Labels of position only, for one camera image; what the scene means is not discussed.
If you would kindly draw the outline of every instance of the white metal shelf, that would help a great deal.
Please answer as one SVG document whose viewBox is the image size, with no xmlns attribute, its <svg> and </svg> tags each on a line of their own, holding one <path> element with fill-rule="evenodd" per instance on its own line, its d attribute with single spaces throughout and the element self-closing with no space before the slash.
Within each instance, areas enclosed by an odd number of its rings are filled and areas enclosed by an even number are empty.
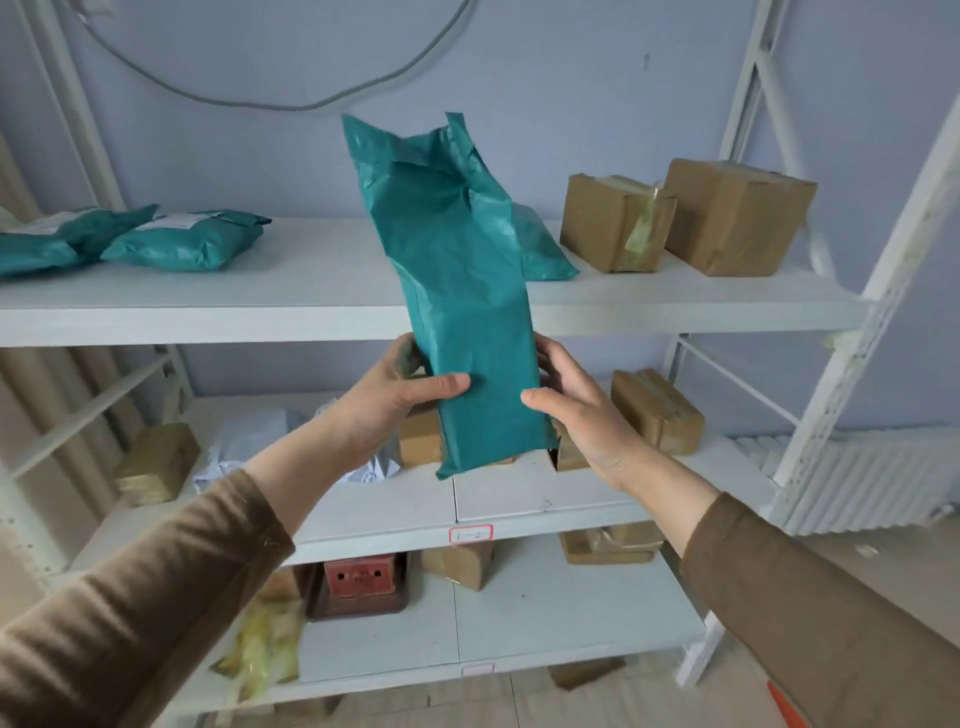
<svg viewBox="0 0 960 728">
<path fill-rule="evenodd" d="M 411 591 L 410 606 L 396 615 L 307 624 L 300 680 L 274 686 L 252 704 L 669 649 L 704 634 L 662 557 L 642 566 L 571 567 L 556 536 L 499 545 L 481 592 L 416 567 Z M 229 682 L 208 667 L 235 630 L 210 652 L 166 715 L 230 707 Z"/>
<path fill-rule="evenodd" d="M 604 276 L 567 255 L 579 277 L 528 285 L 534 326 L 548 335 L 839 330 L 869 310 L 789 265 L 770 278 L 709 278 L 667 254 L 655 274 Z M 409 329 L 366 219 L 276 220 L 215 274 L 105 263 L 0 285 L 5 347 L 392 339 Z"/>
<path fill-rule="evenodd" d="M 310 415 L 330 396 L 200 398 L 183 419 L 205 446 L 229 418 L 275 407 Z M 761 514 L 773 502 L 773 481 L 724 437 L 708 433 L 698 452 L 680 459 Z M 450 543 L 450 529 L 464 525 L 489 525 L 495 539 L 509 539 L 650 519 L 632 498 L 611 489 L 591 470 L 556 473 L 543 450 L 521 455 L 512 465 L 479 468 L 445 481 L 437 480 L 436 469 L 421 466 L 387 480 L 335 485 L 297 532 L 297 551 L 287 563 L 444 546 Z M 169 503 L 138 508 L 117 504 L 67 575 L 107 558 L 192 497 L 187 484 L 180 498 Z"/>
</svg>

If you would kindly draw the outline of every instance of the red box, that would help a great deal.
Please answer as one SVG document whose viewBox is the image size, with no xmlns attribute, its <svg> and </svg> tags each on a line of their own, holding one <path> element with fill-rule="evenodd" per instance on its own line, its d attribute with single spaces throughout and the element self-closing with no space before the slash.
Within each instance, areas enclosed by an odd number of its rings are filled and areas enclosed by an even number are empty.
<svg viewBox="0 0 960 728">
<path fill-rule="evenodd" d="M 340 599 L 388 595 L 396 591 L 395 553 L 327 561 L 324 572 L 330 593 Z"/>
</svg>

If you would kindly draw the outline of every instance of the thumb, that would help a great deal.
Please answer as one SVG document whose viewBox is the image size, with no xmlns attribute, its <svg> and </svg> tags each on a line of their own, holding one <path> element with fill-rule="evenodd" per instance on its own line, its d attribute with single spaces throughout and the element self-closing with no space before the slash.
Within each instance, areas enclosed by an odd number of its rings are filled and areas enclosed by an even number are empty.
<svg viewBox="0 0 960 728">
<path fill-rule="evenodd" d="M 403 404 L 412 407 L 426 401 L 449 400 L 470 388 L 470 375 L 421 376 L 397 383 Z"/>
<path fill-rule="evenodd" d="M 572 419 L 579 402 L 549 387 L 539 389 L 524 389 L 520 392 L 520 401 L 530 409 L 556 417 L 564 425 Z"/>
</svg>

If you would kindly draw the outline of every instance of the right hand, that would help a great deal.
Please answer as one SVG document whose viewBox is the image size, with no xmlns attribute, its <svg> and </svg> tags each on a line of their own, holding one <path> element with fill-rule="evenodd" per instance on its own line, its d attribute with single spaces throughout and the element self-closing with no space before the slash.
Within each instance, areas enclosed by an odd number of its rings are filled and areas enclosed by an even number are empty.
<svg viewBox="0 0 960 728">
<path fill-rule="evenodd" d="M 540 334 L 536 336 L 546 386 L 524 390 L 520 400 L 531 409 L 560 420 L 597 474 L 615 490 L 625 490 L 631 477 L 636 477 L 632 463 L 646 454 L 650 446 L 627 424 L 563 344 Z"/>
</svg>

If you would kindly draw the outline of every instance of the white label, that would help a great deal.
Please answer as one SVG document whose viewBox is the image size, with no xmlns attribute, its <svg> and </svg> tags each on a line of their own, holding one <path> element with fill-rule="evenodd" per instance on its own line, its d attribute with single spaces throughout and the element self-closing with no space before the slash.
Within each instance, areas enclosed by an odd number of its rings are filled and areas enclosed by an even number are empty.
<svg viewBox="0 0 960 728">
<path fill-rule="evenodd" d="M 482 665 L 464 665 L 460 668 L 462 677 L 472 677 L 473 675 L 489 675 L 493 672 L 493 663 L 483 663 Z"/>
<path fill-rule="evenodd" d="M 144 223 L 137 229 L 139 231 L 148 231 L 154 228 L 174 228 L 176 230 L 188 231 L 201 220 L 216 216 L 216 212 L 196 214 L 193 212 L 175 212 L 172 215 L 163 215 L 155 220 L 151 220 L 149 223 Z"/>
<path fill-rule="evenodd" d="M 463 525 L 450 529 L 452 544 L 472 544 L 476 541 L 492 541 L 493 524 Z"/>
<path fill-rule="evenodd" d="M 10 232 L 16 232 L 20 235 L 52 235 L 57 232 L 60 227 L 66 225 L 71 220 L 75 220 L 85 212 L 89 210 L 80 210 L 79 212 L 58 212 L 56 215 L 50 215 L 48 217 L 40 218 L 35 220 L 28 225 L 24 225 L 20 228 L 14 228 Z"/>
</svg>

